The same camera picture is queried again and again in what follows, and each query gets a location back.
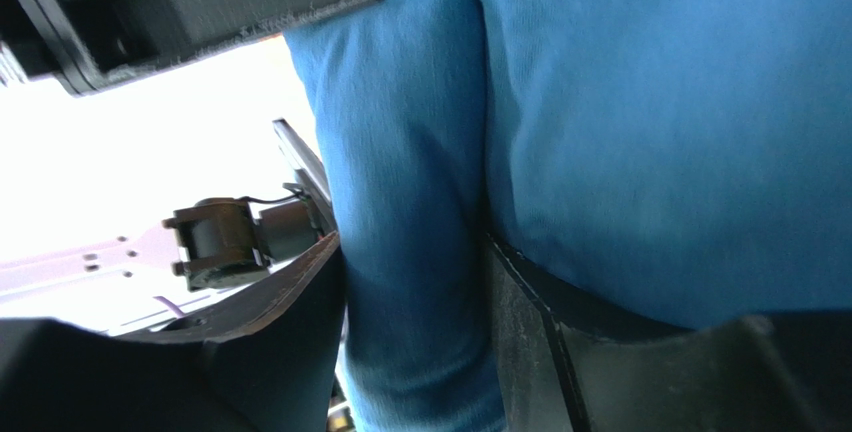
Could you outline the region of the blue t shirt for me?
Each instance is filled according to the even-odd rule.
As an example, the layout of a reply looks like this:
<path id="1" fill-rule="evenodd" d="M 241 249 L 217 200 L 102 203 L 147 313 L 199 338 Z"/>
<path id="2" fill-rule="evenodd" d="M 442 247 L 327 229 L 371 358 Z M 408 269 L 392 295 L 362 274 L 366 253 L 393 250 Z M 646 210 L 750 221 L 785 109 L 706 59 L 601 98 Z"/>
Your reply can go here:
<path id="1" fill-rule="evenodd" d="M 851 304 L 851 0 L 383 0 L 285 33 L 362 431 L 501 431 L 479 227 L 702 328 Z"/>

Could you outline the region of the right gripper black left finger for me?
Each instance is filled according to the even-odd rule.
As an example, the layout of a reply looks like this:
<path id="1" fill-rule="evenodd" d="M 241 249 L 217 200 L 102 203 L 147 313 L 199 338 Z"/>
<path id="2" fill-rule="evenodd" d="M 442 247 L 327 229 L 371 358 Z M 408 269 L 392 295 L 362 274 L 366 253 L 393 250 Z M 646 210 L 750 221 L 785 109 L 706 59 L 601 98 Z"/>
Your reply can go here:
<path id="1" fill-rule="evenodd" d="M 322 431 L 344 315 L 330 234 L 161 331 L 1 324 L 5 431 Z"/>

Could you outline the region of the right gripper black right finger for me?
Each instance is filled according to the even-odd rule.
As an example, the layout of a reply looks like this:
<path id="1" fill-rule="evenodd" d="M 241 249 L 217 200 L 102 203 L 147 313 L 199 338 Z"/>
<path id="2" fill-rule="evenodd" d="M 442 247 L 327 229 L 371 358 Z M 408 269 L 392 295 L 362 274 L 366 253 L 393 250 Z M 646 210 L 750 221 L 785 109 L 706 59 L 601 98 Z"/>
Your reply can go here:
<path id="1" fill-rule="evenodd" d="M 847 431 L 849 311 L 692 331 L 631 313 L 485 241 L 512 431 Z"/>

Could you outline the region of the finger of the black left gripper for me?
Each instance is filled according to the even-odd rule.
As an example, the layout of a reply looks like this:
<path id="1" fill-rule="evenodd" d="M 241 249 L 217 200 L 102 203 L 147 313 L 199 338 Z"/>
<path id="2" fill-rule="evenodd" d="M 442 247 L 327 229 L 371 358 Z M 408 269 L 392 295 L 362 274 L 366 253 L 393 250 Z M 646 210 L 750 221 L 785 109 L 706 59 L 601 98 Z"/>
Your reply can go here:
<path id="1" fill-rule="evenodd" d="M 380 0 L 1 0 L 1 82 L 100 93 Z"/>

